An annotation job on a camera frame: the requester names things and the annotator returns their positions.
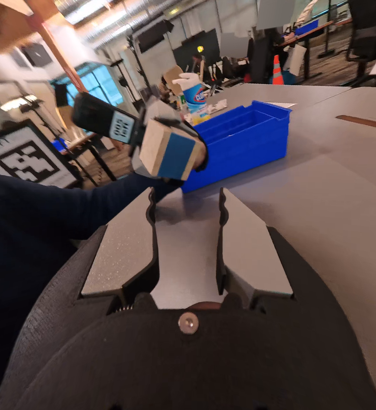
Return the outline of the brown cardboard box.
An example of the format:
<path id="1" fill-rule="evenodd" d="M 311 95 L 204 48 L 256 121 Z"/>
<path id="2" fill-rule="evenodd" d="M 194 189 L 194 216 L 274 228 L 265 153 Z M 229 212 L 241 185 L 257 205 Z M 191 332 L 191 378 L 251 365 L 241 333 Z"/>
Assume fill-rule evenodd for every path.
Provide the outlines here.
<path id="1" fill-rule="evenodd" d="M 176 97 L 180 96 L 183 92 L 181 86 L 179 84 L 174 84 L 173 80 L 181 79 L 180 74 L 183 73 L 184 71 L 176 65 L 163 74 L 168 89 L 171 90 Z"/>

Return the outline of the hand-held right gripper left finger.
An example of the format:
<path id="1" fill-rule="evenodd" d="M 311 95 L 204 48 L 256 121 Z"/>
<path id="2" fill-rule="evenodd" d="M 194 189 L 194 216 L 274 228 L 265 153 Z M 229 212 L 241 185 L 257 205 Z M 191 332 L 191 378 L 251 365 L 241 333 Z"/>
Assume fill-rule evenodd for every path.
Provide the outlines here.
<path id="1" fill-rule="evenodd" d="M 155 191 L 149 187 L 106 225 L 81 296 L 136 298 L 160 279 Z"/>

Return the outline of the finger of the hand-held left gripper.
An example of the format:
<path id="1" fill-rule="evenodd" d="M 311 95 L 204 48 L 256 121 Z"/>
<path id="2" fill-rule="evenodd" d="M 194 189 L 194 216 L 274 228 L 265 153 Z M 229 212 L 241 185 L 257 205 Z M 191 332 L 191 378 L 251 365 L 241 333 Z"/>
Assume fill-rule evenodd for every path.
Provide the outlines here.
<path id="1" fill-rule="evenodd" d="M 152 174 L 152 171 L 155 171 L 155 160 L 151 161 L 149 163 L 148 168 L 145 166 L 145 164 L 141 161 L 139 154 L 133 154 L 133 171 L 141 176 L 147 177 L 147 178 L 161 178 L 158 176 L 158 170 Z"/>
<path id="2" fill-rule="evenodd" d="M 144 124 L 147 124 L 151 119 L 157 121 L 174 121 L 178 123 L 183 122 L 181 112 L 160 99 L 149 99 L 146 103 Z"/>

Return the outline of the blue plastic bin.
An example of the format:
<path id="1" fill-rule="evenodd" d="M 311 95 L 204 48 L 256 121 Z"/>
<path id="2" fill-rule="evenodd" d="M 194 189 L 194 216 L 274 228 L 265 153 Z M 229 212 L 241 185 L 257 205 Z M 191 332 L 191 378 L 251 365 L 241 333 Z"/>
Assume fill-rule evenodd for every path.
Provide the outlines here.
<path id="1" fill-rule="evenodd" d="M 290 113 L 291 109 L 254 100 L 195 126 L 208 147 L 208 164 L 204 171 L 191 172 L 183 193 L 284 158 Z"/>

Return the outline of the white tote bag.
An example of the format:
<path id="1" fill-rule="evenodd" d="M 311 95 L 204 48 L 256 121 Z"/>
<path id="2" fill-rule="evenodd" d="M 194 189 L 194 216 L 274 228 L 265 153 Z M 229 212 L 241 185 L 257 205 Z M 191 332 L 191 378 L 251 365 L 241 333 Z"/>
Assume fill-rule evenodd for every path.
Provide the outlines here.
<path id="1" fill-rule="evenodd" d="M 285 71 L 288 71 L 290 74 L 294 75 L 295 77 L 298 77 L 301 66 L 304 61 L 305 53 L 306 53 L 306 48 L 299 44 L 295 44 L 293 47 L 289 47 L 288 56 L 287 56 L 283 69 Z"/>

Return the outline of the wooden cube with blue stripe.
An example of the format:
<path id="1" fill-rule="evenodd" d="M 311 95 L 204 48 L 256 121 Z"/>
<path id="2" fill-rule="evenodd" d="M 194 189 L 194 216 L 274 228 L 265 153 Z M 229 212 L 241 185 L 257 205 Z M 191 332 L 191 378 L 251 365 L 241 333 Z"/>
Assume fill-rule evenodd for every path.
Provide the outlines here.
<path id="1" fill-rule="evenodd" d="M 162 179 L 186 181 L 201 146 L 205 143 L 199 135 L 184 124 L 151 119 L 137 154 L 147 168 L 155 160 L 152 174 L 158 170 Z"/>

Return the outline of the white blue wipes canister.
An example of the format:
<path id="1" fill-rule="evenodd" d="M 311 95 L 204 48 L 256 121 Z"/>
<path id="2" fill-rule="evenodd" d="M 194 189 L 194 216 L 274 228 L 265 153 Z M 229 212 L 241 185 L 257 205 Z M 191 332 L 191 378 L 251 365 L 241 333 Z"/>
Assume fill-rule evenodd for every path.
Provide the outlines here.
<path id="1" fill-rule="evenodd" d="M 181 87 L 192 125 L 197 126 L 210 118 L 202 83 L 196 73 L 180 73 L 172 83 Z"/>

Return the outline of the black wall speaker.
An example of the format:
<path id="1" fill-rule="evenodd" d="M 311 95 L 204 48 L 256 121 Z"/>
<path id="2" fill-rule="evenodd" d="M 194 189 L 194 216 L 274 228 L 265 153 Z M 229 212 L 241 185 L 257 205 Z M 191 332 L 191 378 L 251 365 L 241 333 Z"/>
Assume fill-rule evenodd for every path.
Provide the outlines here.
<path id="1" fill-rule="evenodd" d="M 44 68 L 53 62 L 52 58 L 42 44 L 31 43 L 26 46 L 22 46 L 20 51 L 35 68 Z"/>

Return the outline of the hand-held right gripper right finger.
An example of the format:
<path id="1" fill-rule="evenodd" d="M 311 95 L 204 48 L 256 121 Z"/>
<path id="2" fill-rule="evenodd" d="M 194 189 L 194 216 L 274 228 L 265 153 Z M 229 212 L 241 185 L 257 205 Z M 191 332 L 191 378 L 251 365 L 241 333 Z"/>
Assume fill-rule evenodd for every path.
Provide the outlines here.
<path id="1" fill-rule="evenodd" d="M 219 192 L 216 285 L 250 308 L 258 298 L 290 299 L 293 289 L 266 223 L 227 188 Z"/>

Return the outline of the person's left hand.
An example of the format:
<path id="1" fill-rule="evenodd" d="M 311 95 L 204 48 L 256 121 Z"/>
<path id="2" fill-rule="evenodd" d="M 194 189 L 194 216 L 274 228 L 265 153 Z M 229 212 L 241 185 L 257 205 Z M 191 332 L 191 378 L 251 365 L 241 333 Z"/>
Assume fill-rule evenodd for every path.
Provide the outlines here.
<path id="1" fill-rule="evenodd" d="M 208 151 L 206 147 L 201 146 L 194 160 L 192 170 L 196 172 L 201 172 L 206 168 L 207 163 L 208 163 Z"/>

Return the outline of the black office chair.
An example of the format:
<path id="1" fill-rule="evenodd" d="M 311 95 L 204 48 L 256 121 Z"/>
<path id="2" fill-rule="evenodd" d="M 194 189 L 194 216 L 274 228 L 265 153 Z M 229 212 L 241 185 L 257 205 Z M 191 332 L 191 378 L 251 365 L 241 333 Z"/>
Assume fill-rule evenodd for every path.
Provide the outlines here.
<path id="1" fill-rule="evenodd" d="M 357 63 L 356 77 L 341 86 L 358 87 L 376 75 L 366 74 L 367 64 L 376 60 L 376 0 L 349 0 L 352 33 L 346 53 L 348 62 Z"/>

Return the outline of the orange traffic cone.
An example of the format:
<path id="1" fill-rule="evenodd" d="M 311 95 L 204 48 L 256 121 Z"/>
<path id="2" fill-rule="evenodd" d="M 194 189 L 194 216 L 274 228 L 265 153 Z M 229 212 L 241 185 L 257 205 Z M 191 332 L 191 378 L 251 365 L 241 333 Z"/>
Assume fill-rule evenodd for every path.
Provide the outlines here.
<path id="1" fill-rule="evenodd" d="M 272 84 L 273 85 L 284 85 L 283 75 L 281 71 L 279 55 L 274 56 L 273 74 L 272 74 Z"/>

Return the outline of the black white marker tag board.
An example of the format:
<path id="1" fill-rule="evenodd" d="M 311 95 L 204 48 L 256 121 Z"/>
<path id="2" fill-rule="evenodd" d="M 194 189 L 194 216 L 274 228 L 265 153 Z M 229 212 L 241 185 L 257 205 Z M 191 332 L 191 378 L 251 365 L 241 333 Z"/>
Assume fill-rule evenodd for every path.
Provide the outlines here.
<path id="1" fill-rule="evenodd" d="M 59 188 L 83 183 L 78 169 L 30 119 L 0 130 L 0 175 Z"/>

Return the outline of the black studio light on stand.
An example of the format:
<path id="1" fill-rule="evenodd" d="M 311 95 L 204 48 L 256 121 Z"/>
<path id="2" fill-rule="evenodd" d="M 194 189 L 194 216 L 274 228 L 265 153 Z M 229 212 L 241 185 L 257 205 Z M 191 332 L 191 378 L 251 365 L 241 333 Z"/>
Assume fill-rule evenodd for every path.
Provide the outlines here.
<path id="1" fill-rule="evenodd" d="M 135 45 L 133 34 L 130 34 L 127 36 L 127 42 L 129 44 L 129 49 L 131 50 L 132 54 L 135 57 L 135 60 L 138 66 L 138 73 L 142 76 L 146 87 L 149 89 L 148 91 L 149 95 L 152 95 L 152 92 L 150 91 L 151 84 L 148 81 L 148 77 L 145 74 L 145 71 L 142 67 L 142 64 L 140 62 L 139 55 L 136 49 L 139 48 L 140 53 L 143 54 L 144 52 L 148 51 L 149 49 L 153 48 L 155 45 L 163 41 L 165 39 L 164 35 L 167 33 L 171 33 L 173 31 L 173 28 L 174 28 L 174 24 L 171 23 L 171 21 L 169 20 L 162 20 L 156 23 L 155 25 L 150 27 L 148 30 L 142 32 L 136 37 L 137 47 Z"/>

